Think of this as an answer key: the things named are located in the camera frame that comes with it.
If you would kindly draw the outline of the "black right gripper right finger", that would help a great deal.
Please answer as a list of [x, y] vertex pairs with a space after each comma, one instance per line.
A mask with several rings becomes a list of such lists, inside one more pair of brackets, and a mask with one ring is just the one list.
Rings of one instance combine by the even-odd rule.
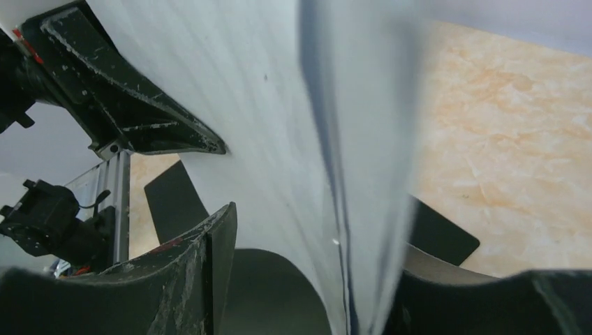
[[443, 285], [404, 274], [384, 334], [590, 334], [591, 271]]

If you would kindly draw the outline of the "white A4 file folder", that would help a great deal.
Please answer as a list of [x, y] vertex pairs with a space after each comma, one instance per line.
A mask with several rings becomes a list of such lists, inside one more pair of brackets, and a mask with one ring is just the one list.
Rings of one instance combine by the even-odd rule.
[[[182, 163], [145, 186], [160, 242], [208, 217]], [[462, 269], [479, 240], [417, 198], [407, 268], [444, 283], [479, 283], [487, 275]], [[228, 283], [221, 334], [330, 334], [318, 293], [287, 259], [269, 251], [237, 249]]]

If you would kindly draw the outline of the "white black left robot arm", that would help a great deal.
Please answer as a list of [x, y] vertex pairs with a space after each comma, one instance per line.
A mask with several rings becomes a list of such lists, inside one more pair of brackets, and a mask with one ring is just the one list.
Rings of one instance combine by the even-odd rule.
[[80, 271], [127, 257], [128, 153], [224, 154], [224, 141], [119, 53], [86, 1], [30, 15], [1, 33], [1, 129], [30, 128], [35, 103], [62, 107], [116, 168], [98, 183], [89, 218], [63, 186], [26, 180], [26, 193], [1, 208], [1, 233], [30, 255], [55, 255]]

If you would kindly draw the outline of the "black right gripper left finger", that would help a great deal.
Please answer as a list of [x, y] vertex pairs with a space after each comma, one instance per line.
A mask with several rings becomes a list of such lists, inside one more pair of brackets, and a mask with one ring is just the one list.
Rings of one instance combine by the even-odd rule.
[[191, 230], [99, 274], [1, 270], [2, 334], [218, 334], [235, 253], [229, 203]]

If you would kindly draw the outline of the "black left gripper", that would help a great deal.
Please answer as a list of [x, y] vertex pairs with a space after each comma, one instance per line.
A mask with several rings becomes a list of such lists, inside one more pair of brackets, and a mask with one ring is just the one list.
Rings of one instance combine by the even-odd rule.
[[65, 108], [98, 155], [225, 153], [214, 131], [119, 53], [88, 4], [29, 18], [20, 41], [25, 58], [1, 31], [1, 133], [33, 126], [27, 111], [36, 100]]

